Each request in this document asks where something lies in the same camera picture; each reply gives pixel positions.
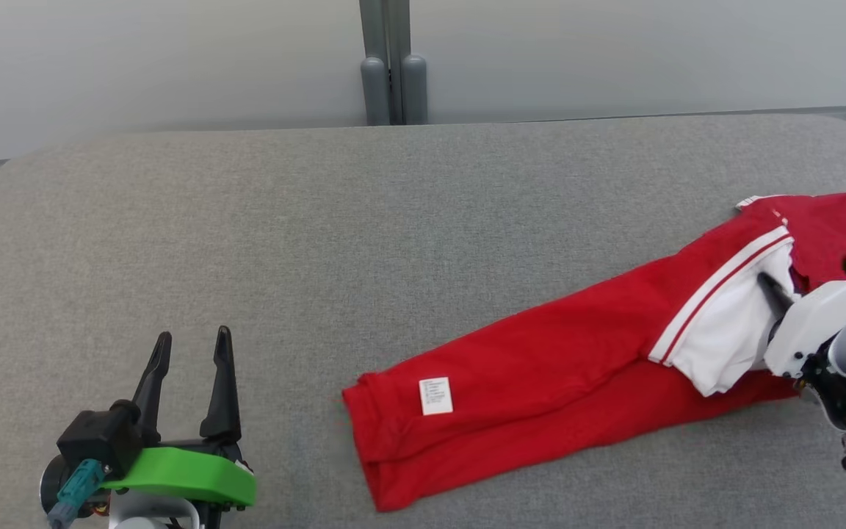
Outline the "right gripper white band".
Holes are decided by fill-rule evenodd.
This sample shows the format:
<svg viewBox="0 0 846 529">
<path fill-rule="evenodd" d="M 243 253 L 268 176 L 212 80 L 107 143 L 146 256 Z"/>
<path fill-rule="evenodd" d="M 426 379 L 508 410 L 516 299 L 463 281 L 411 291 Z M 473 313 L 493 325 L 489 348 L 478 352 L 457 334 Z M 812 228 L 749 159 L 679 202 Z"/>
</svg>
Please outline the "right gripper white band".
<svg viewBox="0 0 846 529">
<path fill-rule="evenodd" d="M 846 281 L 830 281 L 795 303 L 770 274 L 756 275 L 772 314 L 785 314 L 763 361 L 774 375 L 801 378 L 805 360 L 846 327 Z"/>
</svg>

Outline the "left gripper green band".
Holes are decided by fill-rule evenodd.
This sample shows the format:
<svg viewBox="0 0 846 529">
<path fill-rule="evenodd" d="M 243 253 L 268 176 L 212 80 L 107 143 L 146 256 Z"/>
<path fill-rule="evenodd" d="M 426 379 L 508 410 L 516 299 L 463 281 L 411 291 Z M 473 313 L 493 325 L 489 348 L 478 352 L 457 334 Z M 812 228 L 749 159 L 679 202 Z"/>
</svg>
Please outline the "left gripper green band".
<svg viewBox="0 0 846 529">
<path fill-rule="evenodd" d="M 137 429 L 145 446 L 158 446 L 162 382 L 168 373 L 172 335 L 158 335 L 132 402 L 140 415 Z M 107 478 L 106 490 L 142 492 L 188 501 L 251 508 L 256 503 L 256 476 L 246 464 L 239 439 L 239 392 L 231 329 L 218 328 L 214 346 L 216 373 L 207 415 L 199 435 L 207 441 L 175 442 L 143 449 L 123 478 Z"/>
</svg>

